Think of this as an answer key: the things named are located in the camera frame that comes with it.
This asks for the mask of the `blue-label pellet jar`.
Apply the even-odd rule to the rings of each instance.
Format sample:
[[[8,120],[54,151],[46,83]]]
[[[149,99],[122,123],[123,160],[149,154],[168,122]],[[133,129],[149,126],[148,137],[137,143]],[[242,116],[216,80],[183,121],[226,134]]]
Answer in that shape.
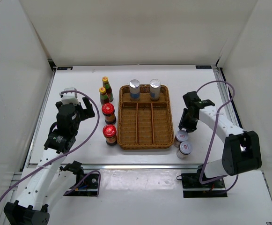
[[[133,79],[129,82],[130,98],[132,101],[139,101],[140,99],[140,82]]]
[[[153,79],[149,84],[149,94],[152,101],[157,101],[160,96],[161,82],[158,79]]]

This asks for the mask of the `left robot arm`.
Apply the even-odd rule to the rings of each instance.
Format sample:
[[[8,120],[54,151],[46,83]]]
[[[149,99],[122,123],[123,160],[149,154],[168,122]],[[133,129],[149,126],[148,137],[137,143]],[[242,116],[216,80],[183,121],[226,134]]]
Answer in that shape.
[[[93,118],[98,112],[94,101],[83,97],[85,108],[75,95],[61,95],[56,103],[57,121],[52,124],[44,151],[36,169],[26,175],[25,189],[14,202],[7,202],[4,213],[12,225],[46,225],[50,212],[64,194],[82,186],[85,175],[81,163],[73,161],[62,167],[65,157],[72,148],[80,123]]]

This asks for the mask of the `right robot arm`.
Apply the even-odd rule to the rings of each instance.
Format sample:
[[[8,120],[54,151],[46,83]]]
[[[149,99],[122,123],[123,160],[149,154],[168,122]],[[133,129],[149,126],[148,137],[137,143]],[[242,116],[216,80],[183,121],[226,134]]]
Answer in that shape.
[[[185,105],[181,128],[191,133],[197,130],[198,122],[202,122],[213,131],[206,158],[196,176],[199,186],[205,188],[216,180],[262,166],[259,137],[255,131],[246,131],[233,124],[209,99],[186,100]],[[224,144],[222,157],[210,162],[208,159],[215,137]]]

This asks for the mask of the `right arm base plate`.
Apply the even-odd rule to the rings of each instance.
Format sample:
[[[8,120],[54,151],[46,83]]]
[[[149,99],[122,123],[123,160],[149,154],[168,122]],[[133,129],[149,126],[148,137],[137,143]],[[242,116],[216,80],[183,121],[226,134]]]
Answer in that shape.
[[[176,177],[182,182],[183,198],[225,198],[225,183],[223,179],[207,184],[199,182],[197,173],[182,173]]]

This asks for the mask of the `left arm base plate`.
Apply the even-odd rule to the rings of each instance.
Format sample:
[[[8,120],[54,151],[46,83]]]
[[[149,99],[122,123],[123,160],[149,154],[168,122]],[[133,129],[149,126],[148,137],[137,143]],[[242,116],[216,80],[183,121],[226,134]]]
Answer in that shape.
[[[98,170],[77,175],[76,184],[64,196],[97,197],[100,192],[101,173]]]

